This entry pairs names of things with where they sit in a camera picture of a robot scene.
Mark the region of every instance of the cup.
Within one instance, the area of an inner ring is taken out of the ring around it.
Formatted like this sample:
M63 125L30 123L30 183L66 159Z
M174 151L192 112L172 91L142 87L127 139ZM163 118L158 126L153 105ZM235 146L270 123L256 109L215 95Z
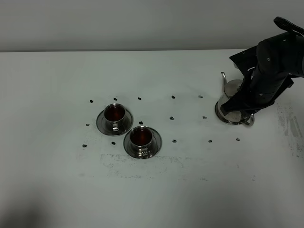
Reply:
M97 117L98 130L106 135L126 133L133 124L131 113L121 104L108 105Z
M110 104L104 109L104 117L107 125L114 132L118 132L124 123L126 110L121 104Z
M161 149L162 139L153 128L137 126L124 138L125 151L134 158L151 158Z

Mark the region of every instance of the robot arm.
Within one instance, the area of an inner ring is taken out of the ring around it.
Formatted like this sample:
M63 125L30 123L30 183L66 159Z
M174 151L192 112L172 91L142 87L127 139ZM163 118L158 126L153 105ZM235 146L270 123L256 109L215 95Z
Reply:
M224 115L232 111L254 114L291 87L291 78L304 77L304 29L280 17L274 22L287 32L230 57L244 79L241 89L221 106Z

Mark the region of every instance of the stainless steel pitcher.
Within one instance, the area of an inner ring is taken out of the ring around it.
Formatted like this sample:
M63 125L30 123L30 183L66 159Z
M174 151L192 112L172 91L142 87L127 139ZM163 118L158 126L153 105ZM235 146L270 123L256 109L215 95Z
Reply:
M224 115L220 110L222 104L226 103L237 91L240 89L242 85L242 80L232 80L227 83L227 79L225 73L222 72L223 77L223 95L220 97L218 102L215 105L215 113L218 118L224 123L230 125L239 125L245 124L247 126L252 126L255 122L255 118L253 114L249 116L243 116L240 111L230 112L227 115Z

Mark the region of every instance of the table surface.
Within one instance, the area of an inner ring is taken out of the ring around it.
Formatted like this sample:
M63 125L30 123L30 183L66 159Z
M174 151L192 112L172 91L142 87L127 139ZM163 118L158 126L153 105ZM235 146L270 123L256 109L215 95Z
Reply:
M229 60L239 51L0 53L2 221L31 211L56 228L303 227L304 80L251 128L222 123L221 71L242 78ZM155 157L134 159L124 135L97 130L111 103L161 134Z

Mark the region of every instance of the dark liquid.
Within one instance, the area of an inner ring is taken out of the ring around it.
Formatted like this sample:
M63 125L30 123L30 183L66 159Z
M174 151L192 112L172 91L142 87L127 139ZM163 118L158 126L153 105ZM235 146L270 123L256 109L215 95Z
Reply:
M104 111L104 116L109 121L119 121L124 117L125 110L122 107L108 107Z
M148 144L152 139L152 133L145 128L136 129L130 134L130 140L135 145L143 146Z

